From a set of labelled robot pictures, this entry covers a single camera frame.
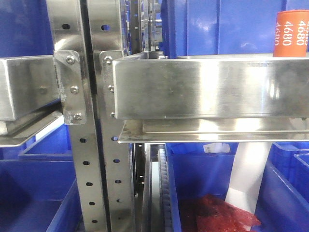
bolt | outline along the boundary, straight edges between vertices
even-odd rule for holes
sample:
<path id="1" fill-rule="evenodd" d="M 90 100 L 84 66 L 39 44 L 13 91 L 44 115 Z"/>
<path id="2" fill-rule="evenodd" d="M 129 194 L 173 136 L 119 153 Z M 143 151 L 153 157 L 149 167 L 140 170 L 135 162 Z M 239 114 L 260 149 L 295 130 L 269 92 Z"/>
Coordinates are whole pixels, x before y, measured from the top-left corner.
<path id="1" fill-rule="evenodd" d="M 114 86 L 109 85 L 109 86 L 108 86 L 108 89 L 109 89 L 110 92 L 114 93 Z"/>
<path id="2" fill-rule="evenodd" d="M 75 114 L 75 115 L 74 115 L 74 119 L 75 119 L 76 121 L 82 120 L 82 114 L 81 114 L 81 113 Z"/>
<path id="3" fill-rule="evenodd" d="M 107 64 L 111 64 L 112 63 L 112 57 L 110 57 L 110 56 L 105 57 L 104 62 L 107 63 Z"/>
<path id="4" fill-rule="evenodd" d="M 72 86 L 71 88 L 70 88 L 70 91 L 71 91 L 71 93 L 74 93 L 74 94 L 76 94 L 76 93 L 78 93 L 78 86 Z"/>
<path id="5" fill-rule="evenodd" d="M 74 56 L 67 56 L 66 62 L 67 62 L 68 64 L 74 64 L 74 63 L 75 63 L 75 58 L 74 58 Z"/>

metal rail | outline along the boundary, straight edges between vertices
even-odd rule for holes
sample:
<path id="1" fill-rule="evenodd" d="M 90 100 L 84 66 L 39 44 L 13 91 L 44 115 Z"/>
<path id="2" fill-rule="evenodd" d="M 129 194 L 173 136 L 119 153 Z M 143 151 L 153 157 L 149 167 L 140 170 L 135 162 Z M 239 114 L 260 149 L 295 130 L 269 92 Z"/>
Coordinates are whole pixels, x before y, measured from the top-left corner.
<path id="1" fill-rule="evenodd" d="M 95 81 L 91 76 L 91 52 L 88 39 L 87 11 L 84 0 L 47 0 L 48 13 L 56 51 L 73 50 L 78 53 L 82 88 L 86 102 L 85 124 L 69 125 L 74 165 L 81 199 L 84 225 L 87 232 L 105 232 L 108 229 L 103 192 L 105 183 L 104 161 L 96 113 Z M 71 104 L 80 107 L 79 98 Z"/>

orange can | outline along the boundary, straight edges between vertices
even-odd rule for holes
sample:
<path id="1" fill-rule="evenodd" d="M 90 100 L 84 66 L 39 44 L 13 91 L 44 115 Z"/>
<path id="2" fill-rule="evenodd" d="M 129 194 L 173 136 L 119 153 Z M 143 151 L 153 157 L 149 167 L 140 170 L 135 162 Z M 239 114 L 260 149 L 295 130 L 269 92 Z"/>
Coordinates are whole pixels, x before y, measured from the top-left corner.
<path id="1" fill-rule="evenodd" d="M 274 57 L 305 57 L 309 34 L 309 10 L 277 14 Z"/>

blue plastic bin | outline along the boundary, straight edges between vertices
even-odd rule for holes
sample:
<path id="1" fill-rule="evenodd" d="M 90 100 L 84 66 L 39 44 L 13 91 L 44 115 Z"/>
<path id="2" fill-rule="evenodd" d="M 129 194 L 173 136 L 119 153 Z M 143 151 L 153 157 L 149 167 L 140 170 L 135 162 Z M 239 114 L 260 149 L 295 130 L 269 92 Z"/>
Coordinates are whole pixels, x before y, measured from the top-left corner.
<path id="1" fill-rule="evenodd" d="M 73 232 L 81 209 L 72 161 L 0 161 L 1 232 Z"/>
<path id="2" fill-rule="evenodd" d="M 309 202 L 309 154 L 296 154 L 295 188 Z"/>
<path id="3" fill-rule="evenodd" d="M 212 143 L 166 143 L 166 148 L 169 154 L 181 155 L 181 154 L 208 154 L 205 153 L 203 146 Z M 217 155 L 234 155 L 236 153 L 238 143 L 224 143 L 230 146 L 231 151 L 228 153 L 219 153 Z"/>
<path id="4" fill-rule="evenodd" d="M 290 181 L 295 183 L 295 154 L 308 153 L 309 142 L 277 142 L 273 143 L 269 152 L 269 160 Z"/>
<path id="5" fill-rule="evenodd" d="M 309 9 L 308 0 L 163 0 L 164 53 L 272 53 L 277 12 Z"/>
<path id="6" fill-rule="evenodd" d="M 0 148 L 0 160 L 17 160 L 18 155 L 35 142 L 35 136 L 20 146 Z"/>
<path id="7" fill-rule="evenodd" d="M 178 200 L 207 193 L 225 198 L 233 159 L 231 155 L 168 156 L 175 232 L 181 231 Z M 253 228 L 257 232 L 308 232 L 309 229 L 309 203 L 270 162 L 264 171 L 255 214 L 262 222 Z"/>
<path id="8" fill-rule="evenodd" d="M 62 125 L 49 135 L 33 143 L 19 154 L 20 159 L 72 160 L 70 134 L 67 125 Z"/>

stainless steel shelf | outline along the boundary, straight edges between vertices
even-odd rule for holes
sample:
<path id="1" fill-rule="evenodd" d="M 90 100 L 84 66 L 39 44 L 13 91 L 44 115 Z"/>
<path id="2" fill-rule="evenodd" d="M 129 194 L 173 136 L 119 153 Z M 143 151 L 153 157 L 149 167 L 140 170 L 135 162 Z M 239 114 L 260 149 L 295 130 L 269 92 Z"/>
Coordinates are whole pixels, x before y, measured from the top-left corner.
<path id="1" fill-rule="evenodd" d="M 41 118 L 37 118 L 37 120 L 27 124 L 21 130 L 11 135 L 0 136 L 0 147 L 13 147 L 22 145 L 61 116 L 62 113 L 57 110 L 49 112 L 44 116 L 41 115 Z"/>
<path id="2" fill-rule="evenodd" d="M 309 58 L 272 54 L 113 61 L 118 119 L 309 116 Z"/>
<path id="3" fill-rule="evenodd" d="M 309 141 L 306 118 L 127 120 L 120 143 Z"/>

